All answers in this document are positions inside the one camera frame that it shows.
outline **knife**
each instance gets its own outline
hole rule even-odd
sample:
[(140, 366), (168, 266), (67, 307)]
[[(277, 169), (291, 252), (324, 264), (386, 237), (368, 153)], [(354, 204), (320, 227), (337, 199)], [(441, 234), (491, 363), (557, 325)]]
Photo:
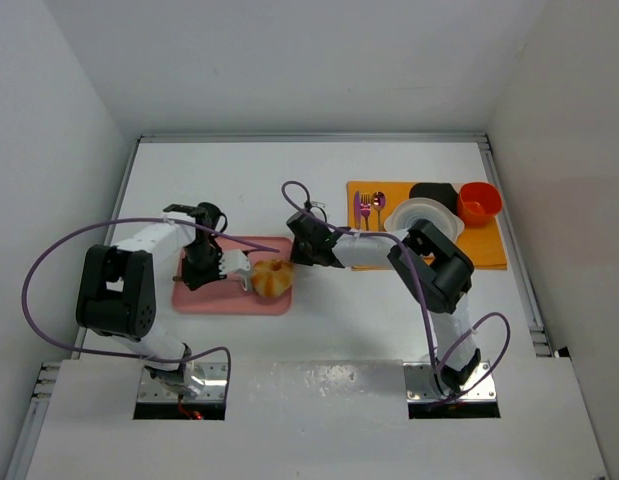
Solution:
[(353, 195), (353, 222), (356, 230), (360, 230), (360, 217), (360, 192), (356, 191)]

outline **cutlery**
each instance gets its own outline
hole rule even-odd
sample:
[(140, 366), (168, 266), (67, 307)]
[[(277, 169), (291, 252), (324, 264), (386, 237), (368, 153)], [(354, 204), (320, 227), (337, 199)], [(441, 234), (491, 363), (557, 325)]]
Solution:
[(360, 214), (365, 219), (365, 229), (369, 231), (369, 215), (371, 215), (371, 194), (369, 193), (360, 195)]
[(353, 222), (356, 230), (360, 230), (360, 192), (353, 195)]
[(375, 192), (373, 194), (373, 197), (371, 199), (371, 206), (376, 212), (378, 212), (378, 231), (379, 232), (382, 232), (382, 224), (380, 223), (380, 212), (382, 211), (383, 208), (385, 208), (386, 204), (387, 204), (387, 198), (385, 197), (384, 193)]

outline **white table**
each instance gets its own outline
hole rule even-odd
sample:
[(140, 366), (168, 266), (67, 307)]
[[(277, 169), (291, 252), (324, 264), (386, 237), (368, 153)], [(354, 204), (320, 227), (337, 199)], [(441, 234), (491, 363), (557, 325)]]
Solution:
[[(345, 224), (348, 180), (491, 175), (472, 138), (370, 138), (148, 138), (119, 217), (210, 201), (229, 217), (228, 233), (288, 236), (285, 180), (305, 183), (329, 220)], [(589, 479), (602, 472), (570, 362), (536, 358), (534, 305), (504, 220), (510, 268), (476, 271), (470, 292), (474, 318), (497, 310), (511, 322), (511, 345), (494, 375), (501, 419), (407, 419), (402, 361), (426, 358), (426, 343), (418, 306), (394, 272), (298, 268), (293, 305), (280, 317), (179, 315), (170, 303), (174, 256), (156, 276), (159, 318), (194, 351), (231, 349), (226, 420), (133, 421), (138, 363), (83, 356), (63, 364), (28, 478)], [(113, 240), (140, 228), (118, 227)], [(503, 339), (498, 321), (485, 324), (477, 337), (483, 358), (493, 359)], [(84, 345), (117, 348), (92, 333)], [(359, 383), (338, 386), (333, 362)]]

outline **bread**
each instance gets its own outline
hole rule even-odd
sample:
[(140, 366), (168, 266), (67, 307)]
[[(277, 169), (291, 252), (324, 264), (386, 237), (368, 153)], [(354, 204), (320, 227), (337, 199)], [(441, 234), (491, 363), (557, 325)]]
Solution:
[(253, 289), (258, 295), (276, 298), (293, 284), (293, 264), (284, 260), (261, 260), (253, 266)]

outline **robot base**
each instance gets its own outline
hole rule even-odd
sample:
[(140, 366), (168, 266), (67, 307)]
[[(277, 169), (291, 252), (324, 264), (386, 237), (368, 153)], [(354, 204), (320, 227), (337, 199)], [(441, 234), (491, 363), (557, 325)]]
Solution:
[[(474, 370), (462, 390), (473, 386), (489, 370), (489, 363), (481, 362)], [(500, 418), (498, 395), (493, 377), (489, 375), (471, 392), (460, 399), (447, 404), (432, 406), (445, 398), (441, 395), (433, 378), (429, 363), (405, 363), (405, 385), (407, 387), (407, 404), (409, 418)], [(445, 395), (451, 393), (440, 382)]]
[[(225, 419), (226, 363), (196, 362), (196, 377), (204, 382), (197, 395), (186, 396), (181, 406), (187, 412), (199, 412), (204, 420)], [(142, 369), (134, 420), (186, 420), (188, 417), (178, 407), (178, 395), (168, 390), (149, 372)]]

